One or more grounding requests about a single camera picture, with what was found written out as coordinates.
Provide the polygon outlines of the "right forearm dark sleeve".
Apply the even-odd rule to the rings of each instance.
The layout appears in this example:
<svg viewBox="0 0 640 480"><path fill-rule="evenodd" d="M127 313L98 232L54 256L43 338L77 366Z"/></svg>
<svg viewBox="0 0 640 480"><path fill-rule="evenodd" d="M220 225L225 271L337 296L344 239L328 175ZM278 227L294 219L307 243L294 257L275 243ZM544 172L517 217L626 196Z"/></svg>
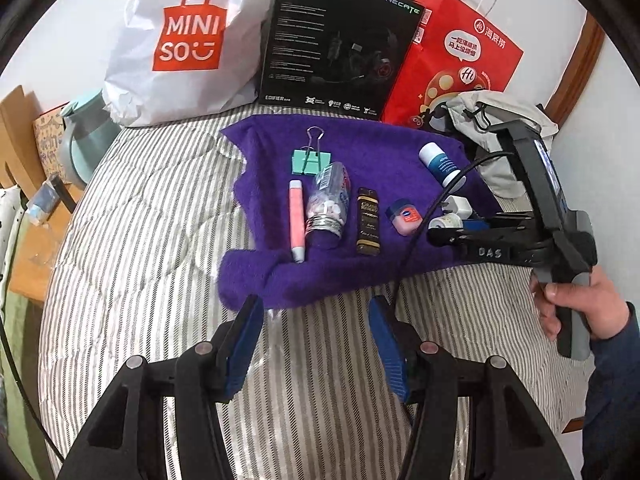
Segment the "right forearm dark sleeve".
<svg viewBox="0 0 640 480"><path fill-rule="evenodd" d="M582 430L582 478L639 477L639 326L629 321L614 337L591 344L596 368L589 378Z"/></svg>

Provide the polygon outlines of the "person's right hand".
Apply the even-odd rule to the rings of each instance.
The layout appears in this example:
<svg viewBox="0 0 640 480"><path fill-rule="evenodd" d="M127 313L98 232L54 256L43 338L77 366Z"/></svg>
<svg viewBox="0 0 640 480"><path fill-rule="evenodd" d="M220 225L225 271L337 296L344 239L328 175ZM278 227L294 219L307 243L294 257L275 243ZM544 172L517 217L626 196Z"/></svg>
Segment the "person's right hand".
<svg viewBox="0 0 640 480"><path fill-rule="evenodd" d="M539 323L544 334L555 340L561 330L556 315L559 307L570 308L585 315L592 339L610 339L628 324L628 304L606 276L602 266L595 266L590 275L590 285L541 284L532 274L529 289L538 310Z"/></svg>

